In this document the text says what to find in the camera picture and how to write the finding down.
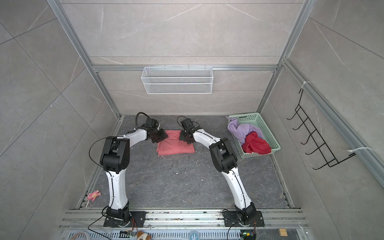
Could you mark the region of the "pink t shirt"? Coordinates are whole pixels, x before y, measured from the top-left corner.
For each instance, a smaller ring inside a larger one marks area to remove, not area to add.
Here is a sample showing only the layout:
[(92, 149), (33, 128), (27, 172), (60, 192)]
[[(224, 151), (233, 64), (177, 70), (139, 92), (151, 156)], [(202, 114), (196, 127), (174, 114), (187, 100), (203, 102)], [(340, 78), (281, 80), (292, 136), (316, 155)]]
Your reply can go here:
[(159, 156), (177, 155), (177, 154), (193, 154), (195, 148), (193, 144), (181, 141), (181, 130), (165, 130), (168, 137), (157, 143), (156, 152)]

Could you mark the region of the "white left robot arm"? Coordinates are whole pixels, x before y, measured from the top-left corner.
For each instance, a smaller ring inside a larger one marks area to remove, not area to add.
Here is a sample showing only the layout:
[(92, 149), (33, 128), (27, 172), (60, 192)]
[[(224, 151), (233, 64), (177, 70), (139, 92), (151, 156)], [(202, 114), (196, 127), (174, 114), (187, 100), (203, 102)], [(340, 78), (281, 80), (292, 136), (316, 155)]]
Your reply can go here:
[(168, 138), (163, 129), (136, 129), (122, 136), (109, 136), (105, 140), (100, 165), (109, 181), (110, 200), (106, 208), (107, 218), (128, 224), (132, 218), (126, 194), (126, 169), (130, 163), (130, 149), (146, 140), (159, 143)]

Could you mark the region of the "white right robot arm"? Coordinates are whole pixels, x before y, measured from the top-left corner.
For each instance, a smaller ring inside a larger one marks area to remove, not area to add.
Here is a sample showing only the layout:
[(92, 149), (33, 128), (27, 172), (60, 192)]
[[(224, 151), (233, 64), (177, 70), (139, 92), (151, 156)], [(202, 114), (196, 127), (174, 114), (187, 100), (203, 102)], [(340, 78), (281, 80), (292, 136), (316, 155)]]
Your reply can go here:
[(181, 131), (180, 140), (191, 143), (200, 143), (210, 150), (214, 167), (226, 179), (234, 198), (237, 218), (242, 225), (248, 225), (256, 216), (257, 209), (248, 196), (239, 175), (237, 156), (227, 138), (217, 138), (203, 129), (193, 133)]

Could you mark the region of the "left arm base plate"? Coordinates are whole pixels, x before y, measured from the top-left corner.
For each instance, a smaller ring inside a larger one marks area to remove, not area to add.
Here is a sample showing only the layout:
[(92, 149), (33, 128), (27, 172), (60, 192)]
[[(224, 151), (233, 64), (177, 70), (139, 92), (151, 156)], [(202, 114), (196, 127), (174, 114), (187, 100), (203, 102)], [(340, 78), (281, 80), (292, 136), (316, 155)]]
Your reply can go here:
[(106, 217), (103, 227), (105, 228), (142, 228), (144, 226), (144, 222), (146, 219), (147, 212), (138, 211), (138, 212), (130, 212), (131, 216), (127, 222), (123, 220), (115, 219), (112, 217)]

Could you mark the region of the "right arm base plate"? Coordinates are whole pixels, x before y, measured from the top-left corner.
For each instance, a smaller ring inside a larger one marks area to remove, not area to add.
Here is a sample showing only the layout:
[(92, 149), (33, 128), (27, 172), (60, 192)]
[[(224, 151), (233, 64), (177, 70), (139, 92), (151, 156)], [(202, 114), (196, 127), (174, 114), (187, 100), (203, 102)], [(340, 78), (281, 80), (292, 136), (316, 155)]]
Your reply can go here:
[(245, 222), (241, 222), (238, 219), (237, 212), (236, 211), (228, 211), (223, 210), (222, 216), (224, 218), (225, 226), (226, 227), (264, 227), (265, 222), (262, 215), (262, 212), (256, 211), (255, 215), (253, 215), (249, 220), (246, 220)]

